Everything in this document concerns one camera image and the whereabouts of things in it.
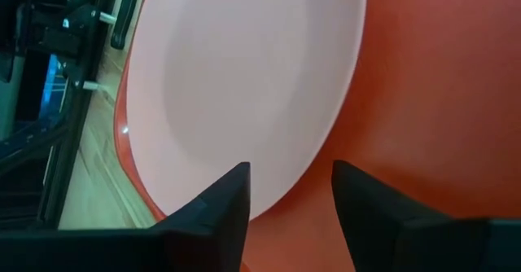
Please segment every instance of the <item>wooden floor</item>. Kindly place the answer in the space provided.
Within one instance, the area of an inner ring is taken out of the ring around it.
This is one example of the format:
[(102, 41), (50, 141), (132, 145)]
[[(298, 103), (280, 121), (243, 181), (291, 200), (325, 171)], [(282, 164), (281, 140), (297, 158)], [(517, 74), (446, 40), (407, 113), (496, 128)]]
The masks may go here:
[[(141, 1), (138, 0), (136, 6), (129, 38), (135, 30)], [(113, 13), (119, 6), (120, 0), (116, 0)], [(94, 92), (90, 102), (59, 225), (61, 229), (148, 227), (155, 223), (121, 168), (114, 146), (114, 104), (129, 38), (123, 51), (114, 50), (108, 44), (105, 48), (98, 74), (102, 89)]]

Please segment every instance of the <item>red surface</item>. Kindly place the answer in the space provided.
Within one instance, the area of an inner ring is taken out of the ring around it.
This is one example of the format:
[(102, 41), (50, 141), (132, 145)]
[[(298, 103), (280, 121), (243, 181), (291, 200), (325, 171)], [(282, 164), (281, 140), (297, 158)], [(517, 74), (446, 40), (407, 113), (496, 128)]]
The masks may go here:
[[(352, 87), (297, 185), (251, 222), (252, 271), (353, 271), (336, 219), (344, 159), (457, 217), (521, 217), (521, 0), (368, 0)], [(125, 80), (116, 128), (125, 123)], [(140, 185), (126, 136), (120, 161)]]

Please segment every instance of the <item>plate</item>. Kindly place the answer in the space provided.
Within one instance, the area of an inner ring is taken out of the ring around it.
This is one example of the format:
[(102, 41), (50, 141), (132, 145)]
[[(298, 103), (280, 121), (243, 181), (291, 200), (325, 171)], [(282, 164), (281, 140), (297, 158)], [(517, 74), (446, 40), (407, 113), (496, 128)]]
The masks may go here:
[(240, 161), (256, 217), (320, 150), (348, 91), (366, 0), (146, 0), (127, 114), (147, 193), (173, 213)]

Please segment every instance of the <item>black metal frame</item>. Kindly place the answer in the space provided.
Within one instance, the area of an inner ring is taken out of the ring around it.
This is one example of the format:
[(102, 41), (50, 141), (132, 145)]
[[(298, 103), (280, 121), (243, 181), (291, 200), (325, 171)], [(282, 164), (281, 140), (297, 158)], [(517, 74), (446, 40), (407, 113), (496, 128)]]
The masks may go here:
[[(98, 0), (93, 11), (111, 11), (115, 0)], [(0, 176), (31, 159), (45, 148), (52, 148), (46, 171), (46, 180), (38, 210), (38, 229), (56, 229), (67, 196), (83, 125), (89, 109), (91, 91), (83, 90), (85, 81), (94, 81), (103, 55), (108, 26), (99, 23), (99, 12), (92, 15), (95, 23), (87, 36), (81, 57), (68, 65), (69, 86), (65, 93), (62, 113), (25, 129), (17, 136), (26, 138), (25, 143), (4, 142), (0, 152)]]
[[(99, 11), (111, 11), (114, 1), (102, 0), (97, 9)], [(107, 31), (108, 26), (106, 24), (98, 25), (94, 31), (93, 41), (88, 48), (88, 52), (85, 53), (84, 59), (77, 66), (76, 76), (71, 76), (71, 80), (74, 80), (76, 84), (69, 86), (66, 93), (66, 97), (70, 98), (70, 100), (65, 100), (65, 104), (70, 102), (67, 110), (69, 116), (65, 122), (68, 130), (62, 139), (55, 143), (57, 147), (49, 162), (48, 175), (40, 204), (39, 219), (42, 228), (45, 229), (58, 228), (92, 95), (91, 91), (83, 90), (81, 86), (84, 81), (96, 79)]]

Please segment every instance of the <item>black metal bar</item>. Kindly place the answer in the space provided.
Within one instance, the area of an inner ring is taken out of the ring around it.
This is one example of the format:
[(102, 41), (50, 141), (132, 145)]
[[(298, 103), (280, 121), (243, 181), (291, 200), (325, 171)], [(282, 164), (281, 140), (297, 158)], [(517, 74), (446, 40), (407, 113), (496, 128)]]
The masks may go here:
[[(110, 11), (115, 0), (98, 0), (97, 8), (100, 11)], [(81, 84), (83, 81), (93, 81), (98, 74), (98, 66), (103, 55), (107, 26), (100, 24), (91, 35), (91, 45), (86, 48), (85, 58), (79, 63), (77, 76), (71, 79)], [(89, 110), (91, 93), (86, 90), (73, 89), (71, 99), (66, 101), (67, 110), (70, 112), (68, 128), (70, 129), (63, 142), (55, 149), (53, 159), (49, 163), (49, 170), (44, 186), (42, 201), (39, 210), (41, 228), (55, 229), (59, 225), (59, 219), (67, 197), (74, 161), (80, 145), (83, 125)]]
[(111, 46), (117, 50), (125, 48), (127, 32), (129, 31), (130, 21), (134, 15), (138, 0), (121, 0), (120, 11), (117, 14), (116, 25), (112, 32)]
[(45, 132), (40, 137), (35, 138), (34, 141), (28, 143), (25, 147), (17, 147), (15, 145), (12, 149), (9, 149), (10, 151), (0, 159), (0, 177), (26, 160), (37, 156), (42, 152), (42, 149), (48, 149), (53, 144), (58, 143), (65, 137), (67, 132), (67, 123), (60, 122), (55, 128)]

